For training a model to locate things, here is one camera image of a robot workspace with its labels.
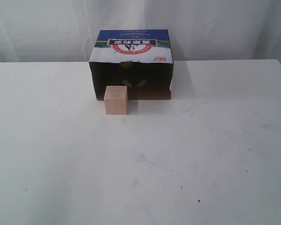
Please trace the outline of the yellow tennis ball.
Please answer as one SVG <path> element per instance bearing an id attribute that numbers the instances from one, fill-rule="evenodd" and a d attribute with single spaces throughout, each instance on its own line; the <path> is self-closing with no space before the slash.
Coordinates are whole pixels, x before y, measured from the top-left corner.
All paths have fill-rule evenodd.
<path id="1" fill-rule="evenodd" d="M 131 61 L 125 61 L 125 62 L 121 62 L 120 63 L 120 66 L 123 68 L 123 69 L 129 69 L 133 66 L 133 62 Z"/>

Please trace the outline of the light wooden cube block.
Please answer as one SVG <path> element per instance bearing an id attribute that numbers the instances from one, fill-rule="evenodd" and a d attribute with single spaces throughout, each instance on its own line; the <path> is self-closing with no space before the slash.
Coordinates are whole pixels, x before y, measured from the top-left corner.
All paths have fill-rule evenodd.
<path id="1" fill-rule="evenodd" d="M 127 87 L 107 86 L 104 95 L 104 106 L 107 115 L 127 115 Z"/>

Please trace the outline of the blue white milk carton box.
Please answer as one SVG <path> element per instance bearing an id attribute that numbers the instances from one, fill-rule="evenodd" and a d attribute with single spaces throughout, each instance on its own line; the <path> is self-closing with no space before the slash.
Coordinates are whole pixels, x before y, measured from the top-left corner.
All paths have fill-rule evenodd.
<path id="1" fill-rule="evenodd" d="M 174 60 L 167 29 L 101 30 L 89 59 L 97 100 L 126 86 L 129 100 L 170 100 Z"/>

